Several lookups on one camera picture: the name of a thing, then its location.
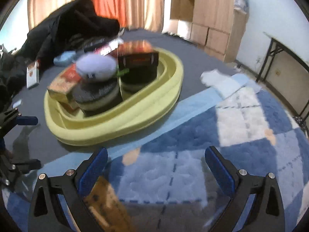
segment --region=checkered blanket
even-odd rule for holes
[[[238,169],[276,175],[292,231],[309,206],[309,143],[268,92],[249,86],[111,161],[104,176],[137,231],[208,231],[229,202],[205,163],[210,145]]]

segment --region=wall outlet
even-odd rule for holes
[[[275,74],[276,74],[277,76],[280,76],[281,71],[280,71],[279,69],[276,69],[276,70],[275,70]]]

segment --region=baseboard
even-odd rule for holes
[[[251,70],[248,66],[244,65],[243,63],[239,62],[238,60],[235,60],[235,63],[237,63],[238,65],[240,65],[242,68],[244,68],[246,71],[250,72],[254,77],[257,78],[258,74],[256,72],[254,72],[253,70]],[[266,87],[274,94],[276,95],[276,97],[285,105],[285,107],[287,107],[290,112],[294,115],[294,116],[299,116],[299,114],[297,113],[297,111],[294,109],[294,107],[286,100],[286,98],[277,91],[277,89],[275,87],[273,87],[273,85],[271,83],[269,83],[268,81],[264,81],[263,82]]]

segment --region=plush toy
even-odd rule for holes
[[[234,9],[244,14],[247,14],[248,0],[234,0]]]
[[[76,61],[76,72],[86,82],[104,82],[117,73],[117,61],[110,55],[87,53]]]

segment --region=blue quilt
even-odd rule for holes
[[[208,231],[229,202],[205,163],[210,145],[238,169],[276,175],[286,231],[291,232],[309,206],[309,143],[282,105],[253,82],[223,101],[209,88],[181,101],[151,129],[105,144],[112,160],[103,176],[136,231]],[[61,175],[89,156],[71,153],[38,174]],[[21,203],[9,195],[9,213],[26,227]],[[235,231],[242,227],[252,201]]]

